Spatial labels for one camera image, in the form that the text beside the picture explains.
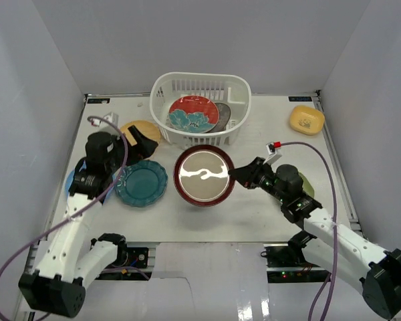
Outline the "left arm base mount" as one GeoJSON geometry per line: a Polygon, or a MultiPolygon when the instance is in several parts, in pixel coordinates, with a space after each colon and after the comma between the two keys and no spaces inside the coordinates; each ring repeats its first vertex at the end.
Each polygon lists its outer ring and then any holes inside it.
{"type": "Polygon", "coordinates": [[[97,279],[107,281],[148,281],[152,275],[149,267],[148,247],[129,247],[126,261],[109,265],[97,279]]]}

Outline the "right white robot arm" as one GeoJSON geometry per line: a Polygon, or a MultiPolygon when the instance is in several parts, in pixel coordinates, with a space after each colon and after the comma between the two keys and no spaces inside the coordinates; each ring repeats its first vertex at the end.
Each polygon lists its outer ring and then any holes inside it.
{"type": "Polygon", "coordinates": [[[308,262],[328,270],[360,293],[368,307],[385,320],[401,311],[401,250],[389,251],[369,242],[331,215],[303,190],[296,167],[272,170],[257,157],[250,164],[229,170],[246,189],[260,188],[281,204],[283,216],[300,228],[288,242],[293,265],[308,262]]]}

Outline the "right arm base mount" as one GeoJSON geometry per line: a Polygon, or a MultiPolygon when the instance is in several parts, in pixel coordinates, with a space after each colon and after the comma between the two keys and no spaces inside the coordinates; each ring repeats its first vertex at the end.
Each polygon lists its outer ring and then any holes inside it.
{"type": "Polygon", "coordinates": [[[307,262],[302,254],[294,254],[286,243],[269,244],[260,256],[266,260],[269,284],[320,283],[329,274],[307,262]]]}

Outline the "dark red rimmed plate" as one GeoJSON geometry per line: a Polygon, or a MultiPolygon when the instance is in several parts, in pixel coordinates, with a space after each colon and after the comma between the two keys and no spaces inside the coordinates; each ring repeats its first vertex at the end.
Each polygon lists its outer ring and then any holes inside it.
{"type": "Polygon", "coordinates": [[[216,146],[202,144],[186,149],[173,169],[174,186],[188,203],[212,207],[227,199],[235,186],[229,171],[235,166],[230,156],[216,146]]]}

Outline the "grey deer pattern plate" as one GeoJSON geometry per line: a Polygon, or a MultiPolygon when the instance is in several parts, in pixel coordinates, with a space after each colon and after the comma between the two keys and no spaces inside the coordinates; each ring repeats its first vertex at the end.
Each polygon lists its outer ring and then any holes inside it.
{"type": "Polygon", "coordinates": [[[219,120],[217,124],[209,131],[209,133],[222,132],[226,130],[227,124],[231,117],[231,109],[227,104],[216,102],[215,105],[219,111],[219,120]]]}

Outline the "red teal floral plate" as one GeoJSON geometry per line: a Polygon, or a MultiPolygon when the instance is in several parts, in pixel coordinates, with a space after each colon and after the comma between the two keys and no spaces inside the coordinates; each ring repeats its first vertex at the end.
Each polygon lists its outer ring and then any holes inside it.
{"type": "Polygon", "coordinates": [[[168,111],[173,129],[194,134],[204,134],[212,130],[219,117],[219,109],[213,101],[196,95],[175,100],[168,111]]]}

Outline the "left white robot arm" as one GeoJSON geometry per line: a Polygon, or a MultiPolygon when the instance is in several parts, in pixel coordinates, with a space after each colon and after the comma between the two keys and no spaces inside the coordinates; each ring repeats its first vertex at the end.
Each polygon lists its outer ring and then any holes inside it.
{"type": "Polygon", "coordinates": [[[80,257],[84,239],[100,212],[118,171],[152,156],[156,141],[135,126],[129,132],[136,141],[106,131],[90,134],[68,189],[65,225],[55,233],[49,247],[31,273],[24,273],[19,289],[33,310],[74,318],[84,303],[89,285],[111,265],[120,267],[128,259],[126,239],[105,233],[93,240],[91,250],[80,257]]]}

